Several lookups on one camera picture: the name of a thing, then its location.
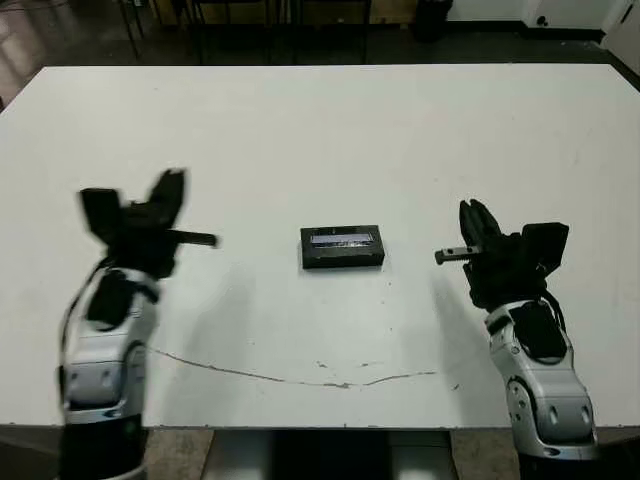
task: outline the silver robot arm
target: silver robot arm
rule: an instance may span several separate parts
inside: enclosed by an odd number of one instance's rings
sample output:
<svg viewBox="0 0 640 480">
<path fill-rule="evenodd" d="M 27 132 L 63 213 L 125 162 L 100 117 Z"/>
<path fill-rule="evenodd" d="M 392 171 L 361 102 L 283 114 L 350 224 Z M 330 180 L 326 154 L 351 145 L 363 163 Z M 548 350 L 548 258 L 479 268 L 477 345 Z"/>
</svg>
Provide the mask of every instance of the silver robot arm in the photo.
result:
<svg viewBox="0 0 640 480">
<path fill-rule="evenodd" d="M 436 252 L 436 262 L 466 261 L 473 304 L 489 312 L 491 358 L 504 381 L 521 478 L 599 478 L 593 407 L 545 281 L 560 266 L 569 228 L 530 224 L 505 235 L 476 200 L 461 202 L 460 228 L 466 246 Z"/>
<path fill-rule="evenodd" d="M 214 235 L 171 230 L 183 189 L 184 172 L 167 171 L 144 203 L 121 207 L 115 190 L 81 192 L 89 229 L 107 252 L 62 327 L 60 480 L 146 478 L 146 346 L 158 282 L 171 275 L 179 244 L 217 244 Z"/>
</svg>

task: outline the table surface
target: table surface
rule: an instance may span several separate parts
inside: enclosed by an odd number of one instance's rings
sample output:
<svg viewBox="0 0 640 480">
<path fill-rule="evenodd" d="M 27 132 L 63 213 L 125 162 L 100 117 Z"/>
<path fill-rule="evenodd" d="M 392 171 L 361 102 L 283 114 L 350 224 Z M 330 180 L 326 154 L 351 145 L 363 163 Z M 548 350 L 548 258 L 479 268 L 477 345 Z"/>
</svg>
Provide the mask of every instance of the table surface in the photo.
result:
<svg viewBox="0 0 640 480">
<path fill-rule="evenodd" d="M 63 312 L 100 244 L 76 191 L 189 169 L 149 426 L 507 426 L 461 199 L 562 221 L 550 278 L 599 425 L 640 423 L 640 94 L 605 65 L 46 68 L 0 116 L 0 424 L 57 425 Z M 381 270 L 307 272 L 299 228 L 378 224 Z"/>
</svg>

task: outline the trash can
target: trash can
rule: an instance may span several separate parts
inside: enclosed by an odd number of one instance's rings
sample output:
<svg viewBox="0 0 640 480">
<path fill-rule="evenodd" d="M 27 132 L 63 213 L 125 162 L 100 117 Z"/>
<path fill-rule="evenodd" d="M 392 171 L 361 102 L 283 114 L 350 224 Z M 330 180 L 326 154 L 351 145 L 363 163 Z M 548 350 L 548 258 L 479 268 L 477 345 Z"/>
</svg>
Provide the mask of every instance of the trash can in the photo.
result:
<svg viewBox="0 0 640 480">
<path fill-rule="evenodd" d="M 413 35 L 420 42 L 435 42 L 442 38 L 447 25 L 447 14 L 453 0 L 418 0 Z"/>
</svg>

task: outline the black box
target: black box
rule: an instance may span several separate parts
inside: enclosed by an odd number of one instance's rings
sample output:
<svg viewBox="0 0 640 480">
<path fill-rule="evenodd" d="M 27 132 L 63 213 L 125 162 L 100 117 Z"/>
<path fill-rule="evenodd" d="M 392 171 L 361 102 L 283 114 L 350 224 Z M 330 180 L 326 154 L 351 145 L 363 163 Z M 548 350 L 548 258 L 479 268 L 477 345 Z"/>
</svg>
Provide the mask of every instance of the black box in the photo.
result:
<svg viewBox="0 0 640 480">
<path fill-rule="evenodd" d="M 377 225 L 301 228 L 302 268 L 382 265 L 384 248 Z"/>
</svg>

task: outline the chair leg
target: chair leg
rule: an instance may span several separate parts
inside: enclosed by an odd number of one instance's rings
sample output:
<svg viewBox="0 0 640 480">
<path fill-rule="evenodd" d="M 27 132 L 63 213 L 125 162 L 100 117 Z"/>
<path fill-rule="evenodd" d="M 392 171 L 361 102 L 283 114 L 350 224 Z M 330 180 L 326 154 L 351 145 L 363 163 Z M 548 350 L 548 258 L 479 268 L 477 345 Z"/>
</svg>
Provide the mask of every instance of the chair leg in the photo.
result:
<svg viewBox="0 0 640 480">
<path fill-rule="evenodd" d="M 273 29 L 271 28 L 271 4 L 269 0 L 264 0 L 264 23 L 265 33 L 267 35 L 267 65 L 271 65 L 271 40 Z"/>
<path fill-rule="evenodd" d="M 293 23 L 293 64 L 297 65 L 302 27 L 304 27 L 304 0 L 291 0 L 291 18 Z"/>
<path fill-rule="evenodd" d="M 133 34 L 131 33 L 131 27 L 129 26 L 129 19 L 127 18 L 127 9 L 124 6 L 124 0 L 118 0 L 118 6 L 120 7 L 120 13 L 122 14 L 122 21 L 124 22 L 124 28 L 126 29 L 127 36 L 129 37 L 131 50 L 133 50 L 133 56 L 136 57 L 136 60 L 137 60 L 140 58 L 140 54 L 138 53 L 138 49 L 136 48 L 136 42 L 133 39 Z"/>
<path fill-rule="evenodd" d="M 364 28 L 362 39 L 362 63 L 367 63 L 367 43 L 369 40 L 369 17 L 371 16 L 371 1 L 365 0 L 364 2 L 364 18 L 362 24 Z"/>
<path fill-rule="evenodd" d="M 204 13 L 202 12 L 202 5 L 200 4 L 200 2 L 198 2 L 197 5 L 198 5 L 198 13 L 200 14 L 200 25 L 204 25 L 205 21 L 204 21 Z"/>
<path fill-rule="evenodd" d="M 156 12 L 156 19 L 158 20 L 158 24 L 162 26 L 162 17 L 160 16 L 160 9 L 158 8 L 158 0 L 153 0 L 153 9 Z"/>
<path fill-rule="evenodd" d="M 142 23 L 140 23 L 140 15 L 138 15 L 138 7 L 136 7 L 135 0 L 131 0 L 131 8 L 133 8 L 133 17 L 136 19 L 136 25 L 138 26 L 140 38 L 144 38 L 144 31 L 142 30 Z"/>
<path fill-rule="evenodd" d="M 196 31 L 198 26 L 194 23 L 194 18 L 191 15 L 191 11 L 189 10 L 189 4 L 185 0 L 184 2 L 184 12 L 187 17 L 187 30 L 189 33 L 189 37 L 191 38 L 191 42 L 195 46 L 196 54 L 198 55 L 198 64 L 202 65 L 202 46 L 200 45 L 200 38 L 198 37 L 199 32 Z"/>
<path fill-rule="evenodd" d="M 202 4 L 200 2 L 198 2 L 197 0 L 194 0 L 194 14 L 195 12 L 197 12 L 196 16 L 199 16 L 200 19 L 196 22 L 197 23 L 197 30 L 198 30 L 198 42 L 200 45 L 200 51 L 202 52 L 200 54 L 201 57 L 201 63 L 204 61 L 204 45 L 205 45 L 205 39 L 203 38 L 203 34 L 204 34 L 204 26 L 206 25 L 206 22 L 204 20 L 204 12 L 202 11 Z"/>
</svg>

